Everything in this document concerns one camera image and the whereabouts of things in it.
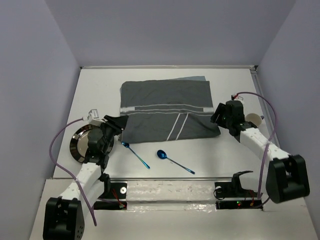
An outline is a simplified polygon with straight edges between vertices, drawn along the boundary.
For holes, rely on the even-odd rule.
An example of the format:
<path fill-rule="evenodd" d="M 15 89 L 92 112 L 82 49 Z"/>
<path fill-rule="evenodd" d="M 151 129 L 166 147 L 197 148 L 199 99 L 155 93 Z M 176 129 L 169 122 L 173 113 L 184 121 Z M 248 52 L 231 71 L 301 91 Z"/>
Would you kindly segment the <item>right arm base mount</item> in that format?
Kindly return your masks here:
<path fill-rule="evenodd" d="M 217 210 L 263 209 L 263 202 L 253 189 L 243 188 L 240 176 L 252 170 L 238 171 L 230 180 L 214 183 L 213 196 Z"/>

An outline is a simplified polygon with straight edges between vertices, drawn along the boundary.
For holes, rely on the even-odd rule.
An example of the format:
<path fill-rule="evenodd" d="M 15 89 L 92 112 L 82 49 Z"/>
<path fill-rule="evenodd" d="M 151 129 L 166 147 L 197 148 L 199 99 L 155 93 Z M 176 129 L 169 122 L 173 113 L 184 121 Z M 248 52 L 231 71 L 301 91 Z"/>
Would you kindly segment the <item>grey striped cloth placemat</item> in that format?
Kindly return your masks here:
<path fill-rule="evenodd" d="M 216 138 L 211 86 L 204 76 L 126 81 L 120 88 L 120 115 L 127 115 L 118 138 L 129 144 Z"/>

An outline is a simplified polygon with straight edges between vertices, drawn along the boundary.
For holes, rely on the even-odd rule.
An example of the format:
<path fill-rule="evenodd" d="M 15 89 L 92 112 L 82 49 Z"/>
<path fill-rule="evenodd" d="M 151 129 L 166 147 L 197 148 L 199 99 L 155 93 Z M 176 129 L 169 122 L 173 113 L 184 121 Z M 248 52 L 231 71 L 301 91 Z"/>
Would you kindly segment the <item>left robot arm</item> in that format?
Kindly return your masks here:
<path fill-rule="evenodd" d="M 55 159 L 52 162 L 68 173 L 71 184 L 57 197 L 51 197 L 46 202 L 43 234 L 45 240 L 80 240 L 85 230 L 85 216 L 90 214 L 93 223 L 97 220 L 94 204 L 97 200 L 111 194 L 120 209 L 126 204 L 111 186 L 111 178 L 104 171 L 109 162 L 109 154 L 115 142 L 115 137 L 126 128 L 128 115 L 112 117 L 105 115 L 100 119 L 94 112 L 82 121 L 88 121 L 91 129 L 87 133 L 87 148 L 81 168 L 77 175 L 66 169 Z"/>

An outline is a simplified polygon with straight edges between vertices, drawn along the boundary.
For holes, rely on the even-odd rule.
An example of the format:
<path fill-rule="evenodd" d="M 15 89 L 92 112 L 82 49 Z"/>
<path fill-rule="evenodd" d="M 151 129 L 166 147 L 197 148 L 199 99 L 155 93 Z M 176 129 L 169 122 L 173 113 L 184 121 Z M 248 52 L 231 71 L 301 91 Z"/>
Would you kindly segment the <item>blue metal spoon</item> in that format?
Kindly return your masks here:
<path fill-rule="evenodd" d="M 156 155 L 157 155 L 160 159 L 162 159 L 162 160 L 168 160 L 168 161 L 170 161 L 170 162 L 178 165 L 179 167 L 185 169 L 187 172 L 189 172 L 189 173 L 191 173 L 191 174 L 193 174 L 193 175 L 196 174 L 193 170 L 191 170 L 191 169 L 189 169 L 189 168 L 181 165 L 180 163 L 174 161 L 173 159 L 169 158 L 164 150 L 159 149 L 159 150 L 156 152 Z"/>

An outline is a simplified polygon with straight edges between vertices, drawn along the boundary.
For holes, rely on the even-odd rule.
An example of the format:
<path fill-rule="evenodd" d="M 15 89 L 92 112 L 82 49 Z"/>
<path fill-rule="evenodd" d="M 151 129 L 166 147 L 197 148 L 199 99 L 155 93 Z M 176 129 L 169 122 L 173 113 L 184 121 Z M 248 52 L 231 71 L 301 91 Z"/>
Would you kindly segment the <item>blue metal fork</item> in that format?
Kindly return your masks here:
<path fill-rule="evenodd" d="M 129 143 L 122 141 L 121 144 L 122 144 L 125 148 L 129 149 L 129 150 L 142 162 L 142 164 L 143 164 L 148 170 L 150 169 L 150 166 L 130 147 L 130 144 L 129 144 Z"/>

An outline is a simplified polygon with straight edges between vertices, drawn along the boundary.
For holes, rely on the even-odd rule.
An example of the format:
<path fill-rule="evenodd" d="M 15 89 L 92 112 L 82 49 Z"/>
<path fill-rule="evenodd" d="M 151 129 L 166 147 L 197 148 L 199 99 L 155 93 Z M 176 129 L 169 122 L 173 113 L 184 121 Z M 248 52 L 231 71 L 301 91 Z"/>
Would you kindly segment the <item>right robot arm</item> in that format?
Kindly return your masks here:
<path fill-rule="evenodd" d="M 310 194 L 305 159 L 299 154 L 291 155 L 280 149 L 255 124 L 246 121 L 241 101 L 219 103 L 210 120 L 227 129 L 240 144 L 261 159 L 263 166 L 268 162 L 265 190 L 273 203 L 279 204 Z"/>

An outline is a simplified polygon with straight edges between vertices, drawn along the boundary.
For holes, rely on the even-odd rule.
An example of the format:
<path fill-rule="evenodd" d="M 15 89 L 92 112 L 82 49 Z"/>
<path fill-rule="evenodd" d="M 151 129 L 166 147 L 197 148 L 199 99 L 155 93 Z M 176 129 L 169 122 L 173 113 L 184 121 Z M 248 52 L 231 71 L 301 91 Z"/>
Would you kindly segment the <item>purple ceramic mug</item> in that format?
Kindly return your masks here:
<path fill-rule="evenodd" d="M 257 127 L 262 124 L 264 118 L 265 117 L 263 115 L 258 115 L 256 113 L 249 113 L 245 116 L 245 120 L 247 122 L 251 122 Z"/>

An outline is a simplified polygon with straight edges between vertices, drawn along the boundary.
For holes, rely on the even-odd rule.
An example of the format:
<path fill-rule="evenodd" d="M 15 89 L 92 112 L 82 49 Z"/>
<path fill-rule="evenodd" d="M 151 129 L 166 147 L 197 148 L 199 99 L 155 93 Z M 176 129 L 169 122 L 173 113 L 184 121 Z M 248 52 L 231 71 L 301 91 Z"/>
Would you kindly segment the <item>dark patterned dinner plate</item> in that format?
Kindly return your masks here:
<path fill-rule="evenodd" d="M 94 125 L 87 124 L 80 128 L 71 138 L 69 150 L 72 157 L 84 164 L 95 163 L 101 167 L 106 167 L 109 160 L 86 160 L 86 151 L 88 149 L 88 133 L 93 129 Z"/>

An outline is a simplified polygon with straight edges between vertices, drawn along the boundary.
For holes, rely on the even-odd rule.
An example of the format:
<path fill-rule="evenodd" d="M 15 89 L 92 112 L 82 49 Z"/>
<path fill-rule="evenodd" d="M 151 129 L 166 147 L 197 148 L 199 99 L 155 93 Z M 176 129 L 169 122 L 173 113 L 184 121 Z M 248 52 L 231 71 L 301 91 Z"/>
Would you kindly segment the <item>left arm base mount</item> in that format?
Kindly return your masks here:
<path fill-rule="evenodd" d="M 104 192 L 94 203 L 94 210 L 122 211 L 127 209 L 127 182 L 111 182 L 110 191 Z"/>

